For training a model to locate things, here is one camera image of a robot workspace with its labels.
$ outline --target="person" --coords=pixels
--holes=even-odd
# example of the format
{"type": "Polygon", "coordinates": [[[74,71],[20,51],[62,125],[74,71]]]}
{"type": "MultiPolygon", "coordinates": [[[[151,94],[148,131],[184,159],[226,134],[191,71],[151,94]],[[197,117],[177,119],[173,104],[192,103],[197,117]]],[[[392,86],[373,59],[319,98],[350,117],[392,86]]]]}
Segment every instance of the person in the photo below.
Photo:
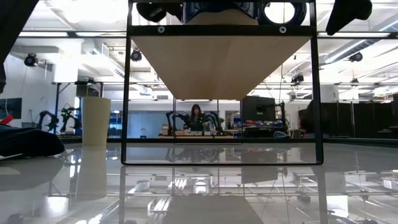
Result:
{"type": "Polygon", "coordinates": [[[203,131],[202,119],[200,106],[193,105],[191,109],[191,131],[203,131]]]}

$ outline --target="red object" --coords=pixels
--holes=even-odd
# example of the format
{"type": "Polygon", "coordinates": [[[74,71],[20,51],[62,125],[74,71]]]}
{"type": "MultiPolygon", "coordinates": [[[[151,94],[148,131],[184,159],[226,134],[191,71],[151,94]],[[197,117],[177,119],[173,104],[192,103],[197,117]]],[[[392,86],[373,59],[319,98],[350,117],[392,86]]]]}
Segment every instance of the red object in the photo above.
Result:
{"type": "Polygon", "coordinates": [[[8,124],[10,123],[14,117],[12,115],[6,116],[3,120],[0,121],[0,124],[8,124]]]}

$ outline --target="ceiling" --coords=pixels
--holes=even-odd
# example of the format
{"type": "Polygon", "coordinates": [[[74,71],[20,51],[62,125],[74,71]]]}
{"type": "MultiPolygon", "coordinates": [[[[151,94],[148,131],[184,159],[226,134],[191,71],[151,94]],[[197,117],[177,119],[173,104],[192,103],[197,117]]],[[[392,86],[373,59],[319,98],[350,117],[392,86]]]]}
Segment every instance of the ceiling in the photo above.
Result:
{"type": "MultiPolygon", "coordinates": [[[[272,5],[275,15],[283,19],[283,3],[282,5],[272,5]]],[[[289,3],[285,3],[285,12],[289,12],[289,3]]],[[[325,30],[325,27],[330,16],[330,11],[333,7],[333,0],[319,0],[317,1],[317,20],[318,31],[325,30]]],[[[369,32],[380,31],[381,26],[389,21],[398,21],[398,0],[373,1],[373,13],[366,21],[355,20],[341,31],[345,32],[369,32]]],[[[39,1],[37,7],[32,13],[30,19],[24,27],[24,31],[111,31],[111,32],[125,32],[126,30],[126,14],[127,1],[123,0],[44,0],[39,1]]],[[[153,23],[147,22],[138,15],[134,7],[133,24],[135,25],[151,25],[153,23]]],[[[179,21],[168,15],[161,24],[179,24],[179,21]]],[[[303,25],[309,25],[309,15],[303,22],[303,25]]],[[[68,51],[70,44],[75,43],[79,39],[18,39],[16,45],[19,46],[56,46],[63,51],[68,51]]],[[[95,48],[99,53],[102,52],[103,45],[109,49],[109,58],[121,70],[124,68],[124,61],[126,58],[126,40],[121,37],[115,38],[82,38],[83,42],[82,54],[87,54],[85,50],[95,48]]],[[[350,45],[358,43],[361,40],[346,40],[346,39],[319,39],[318,53],[320,56],[320,63],[324,63],[324,58],[337,50],[347,49],[350,45]]],[[[361,62],[351,63],[346,60],[340,60],[330,65],[321,67],[320,80],[321,82],[350,82],[353,78],[359,78],[363,83],[374,82],[396,82],[398,78],[398,63],[397,58],[398,41],[396,40],[382,40],[374,45],[371,45],[361,50],[364,59],[361,62]]],[[[283,63],[277,70],[266,78],[266,82],[279,83],[290,82],[291,76],[302,73],[305,77],[304,82],[311,82],[311,48],[310,43],[306,43],[301,49],[293,54],[289,59],[283,63]]],[[[86,55],[82,57],[82,67],[89,69],[82,69],[80,75],[89,75],[96,80],[104,80],[107,82],[121,82],[120,76],[113,73],[112,68],[104,66],[97,60],[95,55],[86,55]]],[[[143,76],[136,81],[159,81],[154,79],[154,71],[150,67],[150,63],[143,57],[140,62],[131,62],[131,72],[147,72],[148,79],[143,76]]],[[[280,86],[268,86],[269,88],[279,89],[280,86]]],[[[309,87],[294,88],[294,91],[302,89],[303,93],[311,91],[309,87]]]]}

